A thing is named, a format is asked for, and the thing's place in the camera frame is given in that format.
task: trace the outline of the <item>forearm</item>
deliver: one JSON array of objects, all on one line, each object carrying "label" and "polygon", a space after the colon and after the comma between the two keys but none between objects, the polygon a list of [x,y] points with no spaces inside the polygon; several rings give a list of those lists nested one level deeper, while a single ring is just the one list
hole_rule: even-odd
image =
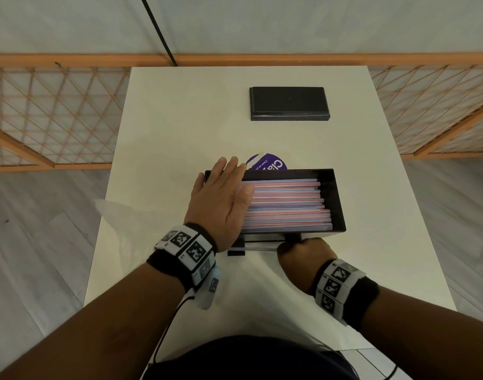
[{"label": "forearm", "polygon": [[177,305],[181,282],[148,264],[0,373],[3,379],[138,379]]},{"label": "forearm", "polygon": [[414,380],[483,379],[483,322],[380,287],[361,333]]}]

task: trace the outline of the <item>white wall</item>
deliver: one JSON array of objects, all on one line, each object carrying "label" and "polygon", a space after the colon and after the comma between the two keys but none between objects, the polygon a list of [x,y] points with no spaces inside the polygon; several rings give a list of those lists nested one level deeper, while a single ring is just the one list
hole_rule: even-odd
[{"label": "white wall", "polygon": [[[148,0],[180,53],[483,51],[483,0]],[[140,0],[0,0],[0,53],[147,53]]]}]

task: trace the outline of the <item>hand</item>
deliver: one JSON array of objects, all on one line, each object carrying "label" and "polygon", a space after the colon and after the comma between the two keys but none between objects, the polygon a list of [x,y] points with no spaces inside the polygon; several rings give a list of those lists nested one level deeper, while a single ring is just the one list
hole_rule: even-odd
[{"label": "hand", "polygon": [[282,243],[277,253],[289,281],[307,294],[319,268],[328,260],[338,259],[331,247],[319,238],[306,239],[294,245]]},{"label": "hand", "polygon": [[227,165],[226,162],[224,157],[216,162],[206,183],[205,175],[198,175],[184,220],[184,223],[194,222],[206,229],[219,252],[228,249],[238,238],[254,196],[253,184],[240,188],[247,165],[237,167],[238,158],[234,156]]}]

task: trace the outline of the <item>left hand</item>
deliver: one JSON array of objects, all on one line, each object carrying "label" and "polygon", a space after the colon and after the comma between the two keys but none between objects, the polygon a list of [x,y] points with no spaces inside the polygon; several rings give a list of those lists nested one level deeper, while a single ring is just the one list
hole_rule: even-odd
[{"label": "left hand", "polygon": [[203,173],[197,176],[184,219],[184,224],[194,222],[207,230],[219,252],[227,250],[238,238],[254,196],[253,184],[241,186],[247,165],[238,166],[234,156],[226,163],[226,158],[221,157],[206,183]]}]

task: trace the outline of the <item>wristband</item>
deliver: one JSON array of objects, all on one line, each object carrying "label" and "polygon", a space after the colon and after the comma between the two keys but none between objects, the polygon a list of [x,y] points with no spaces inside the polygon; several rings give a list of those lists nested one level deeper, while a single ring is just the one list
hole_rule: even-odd
[{"label": "wristband", "polygon": [[176,277],[187,292],[200,287],[215,266],[217,245],[199,224],[187,223],[171,229],[155,246],[147,263]]},{"label": "wristband", "polygon": [[379,294],[377,283],[343,260],[329,260],[317,273],[315,303],[343,325],[359,331],[361,320]]}]

